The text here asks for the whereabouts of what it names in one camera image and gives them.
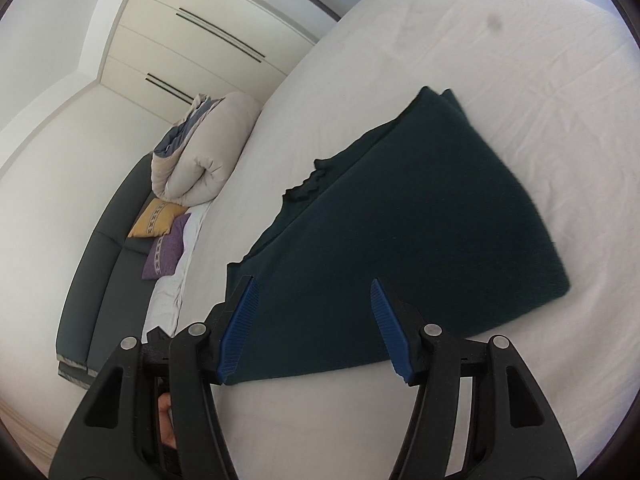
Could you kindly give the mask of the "person's right hand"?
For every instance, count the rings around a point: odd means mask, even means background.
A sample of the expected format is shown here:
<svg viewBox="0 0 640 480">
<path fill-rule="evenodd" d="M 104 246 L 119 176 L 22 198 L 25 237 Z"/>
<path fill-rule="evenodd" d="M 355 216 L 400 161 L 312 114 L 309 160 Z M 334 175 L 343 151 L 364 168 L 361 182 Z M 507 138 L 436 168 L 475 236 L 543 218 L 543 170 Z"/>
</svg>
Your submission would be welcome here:
<svg viewBox="0 0 640 480">
<path fill-rule="evenodd" d="M 160 428 L 160 442 L 168 448 L 177 448 L 174 426 L 171 421 L 171 396 L 168 392 L 161 394 L 157 400 L 158 428 Z"/>
</svg>

